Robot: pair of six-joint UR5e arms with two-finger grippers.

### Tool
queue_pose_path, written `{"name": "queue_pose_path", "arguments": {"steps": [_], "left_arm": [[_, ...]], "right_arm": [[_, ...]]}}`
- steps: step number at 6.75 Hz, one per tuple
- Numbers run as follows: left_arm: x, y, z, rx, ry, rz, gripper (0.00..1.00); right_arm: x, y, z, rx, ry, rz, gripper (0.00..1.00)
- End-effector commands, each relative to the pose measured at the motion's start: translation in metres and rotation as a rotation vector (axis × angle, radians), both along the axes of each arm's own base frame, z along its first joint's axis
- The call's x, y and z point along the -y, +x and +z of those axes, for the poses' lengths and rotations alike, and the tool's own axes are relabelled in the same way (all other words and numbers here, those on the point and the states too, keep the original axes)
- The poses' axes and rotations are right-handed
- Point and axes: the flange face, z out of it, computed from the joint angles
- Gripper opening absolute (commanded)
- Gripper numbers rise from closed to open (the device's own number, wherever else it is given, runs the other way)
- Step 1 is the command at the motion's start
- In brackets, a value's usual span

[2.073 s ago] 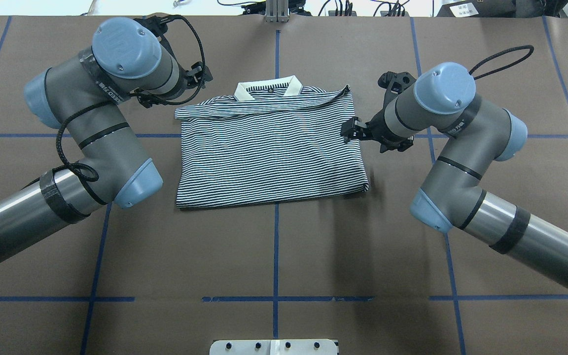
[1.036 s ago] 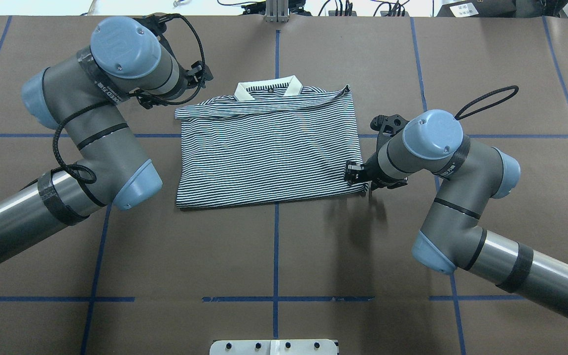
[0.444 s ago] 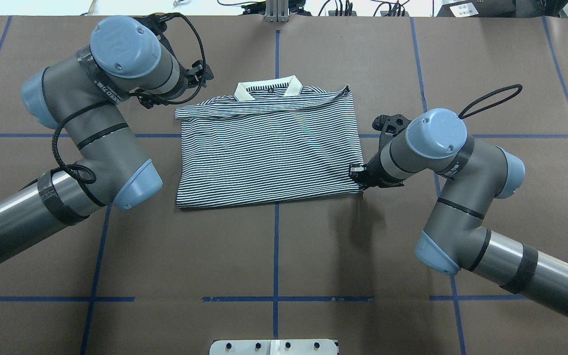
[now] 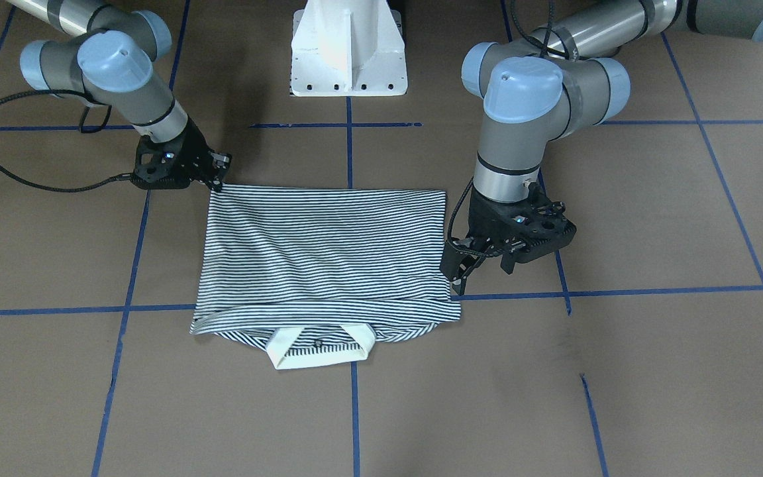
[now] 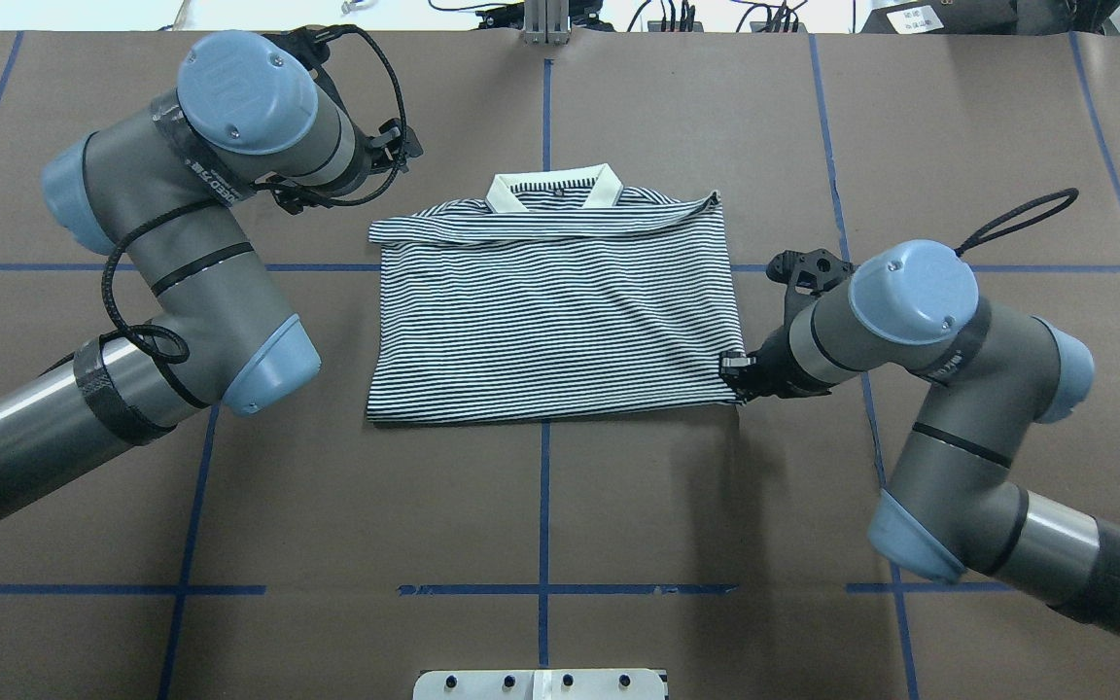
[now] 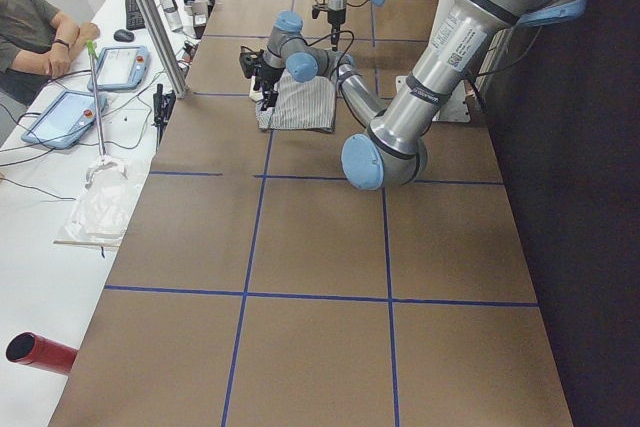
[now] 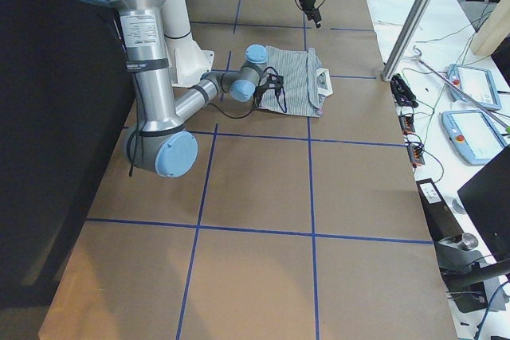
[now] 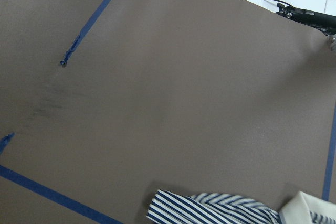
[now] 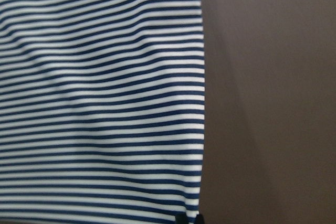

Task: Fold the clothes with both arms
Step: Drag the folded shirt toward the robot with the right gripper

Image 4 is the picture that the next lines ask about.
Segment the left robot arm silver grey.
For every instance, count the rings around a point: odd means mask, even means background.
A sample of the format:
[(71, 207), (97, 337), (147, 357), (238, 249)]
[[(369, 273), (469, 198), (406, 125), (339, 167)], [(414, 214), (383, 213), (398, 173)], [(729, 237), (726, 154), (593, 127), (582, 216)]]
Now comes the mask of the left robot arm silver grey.
[(470, 49), (461, 79), (482, 100), (483, 121), (462, 196), (468, 233), (448, 236), (441, 260), (457, 295), (487, 259), (499, 257), (512, 274), (574, 239), (566, 206), (538, 182), (547, 144), (620, 113), (632, 85), (613, 54), (672, 28), (763, 42), (763, 1), (601, 1), (512, 42)]

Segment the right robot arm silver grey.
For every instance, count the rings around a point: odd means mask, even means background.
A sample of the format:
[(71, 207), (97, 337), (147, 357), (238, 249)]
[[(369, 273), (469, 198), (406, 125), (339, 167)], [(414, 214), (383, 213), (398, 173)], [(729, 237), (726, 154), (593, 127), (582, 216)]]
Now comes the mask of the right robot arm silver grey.
[(142, 189), (186, 188), (202, 182), (218, 192), (230, 154), (215, 152), (155, 72), (172, 49), (163, 19), (125, 12), (103, 1), (15, 1), (13, 5), (70, 36), (25, 46), (19, 67), (35, 90), (110, 106), (139, 133), (131, 180)]

